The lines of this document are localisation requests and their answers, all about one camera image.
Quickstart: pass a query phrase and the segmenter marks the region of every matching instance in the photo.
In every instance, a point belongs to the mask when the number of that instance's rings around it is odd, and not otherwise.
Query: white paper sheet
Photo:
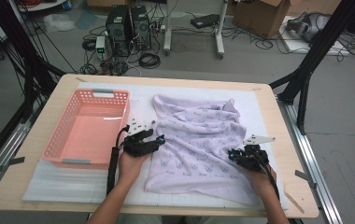
[[[173,88],[90,82],[82,82],[78,87],[129,91],[131,105],[129,120],[135,118],[136,120],[142,120],[147,124],[151,124],[152,120],[157,119],[151,103],[151,99],[155,93],[180,98],[195,98],[196,100],[228,100],[233,98],[235,100],[234,106],[241,114],[240,122],[245,123],[248,127],[246,138],[252,134],[267,136],[256,95],[252,91]],[[270,165],[277,171],[275,158],[270,144],[261,144],[261,147],[267,151]],[[253,207],[240,203],[233,203],[201,193],[157,194],[145,192],[144,186],[149,173],[149,167],[150,160],[147,160],[142,167],[142,172],[139,178],[131,188],[124,202],[125,204],[234,208]],[[28,190],[26,190],[23,196],[23,200],[100,203],[106,196],[106,179],[107,171],[58,168],[48,161],[40,160]],[[280,177],[277,180],[277,185],[279,188],[282,208],[287,209],[288,203]]]

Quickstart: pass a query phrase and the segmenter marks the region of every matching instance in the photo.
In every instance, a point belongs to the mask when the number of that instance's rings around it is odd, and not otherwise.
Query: wooden table
[[[288,217],[317,217],[319,209],[307,181],[296,176],[295,170],[303,172],[287,126],[279,111],[275,95],[266,84],[235,83],[219,81],[183,80],[144,77],[99,77],[65,75],[43,108],[32,130],[27,135],[16,158],[25,157],[25,162],[8,168],[0,181],[0,210],[27,211],[74,211],[93,212],[98,204],[91,203],[34,203],[24,202],[22,196],[32,179],[37,161],[44,150],[70,95],[80,82],[115,83],[129,85],[171,86],[208,88],[236,91],[253,91],[262,111],[263,121],[273,143],[273,152],[278,175],[284,181],[285,194],[289,201]],[[175,216],[243,216],[264,217],[265,212],[233,208],[198,208],[177,206],[124,205],[122,213],[159,214]]]

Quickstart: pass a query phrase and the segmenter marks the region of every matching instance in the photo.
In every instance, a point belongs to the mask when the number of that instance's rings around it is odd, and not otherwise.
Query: basket handle
[[[108,89],[92,89],[93,96],[113,98],[114,91]]]
[[[91,161],[90,160],[78,160],[78,159],[63,159],[62,163],[91,164]]]

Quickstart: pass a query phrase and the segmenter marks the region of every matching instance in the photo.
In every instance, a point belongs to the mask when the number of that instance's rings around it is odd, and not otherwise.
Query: computer tower
[[[129,56],[129,43],[133,39],[133,31],[129,8],[126,5],[111,6],[106,29],[113,55]]]
[[[144,6],[131,7],[136,48],[151,49],[149,16]]]

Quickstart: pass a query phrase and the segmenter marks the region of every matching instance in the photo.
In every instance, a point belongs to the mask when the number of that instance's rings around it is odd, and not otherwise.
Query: pink plastic basket
[[[129,116],[129,92],[76,89],[42,158],[57,166],[107,169],[116,137]]]

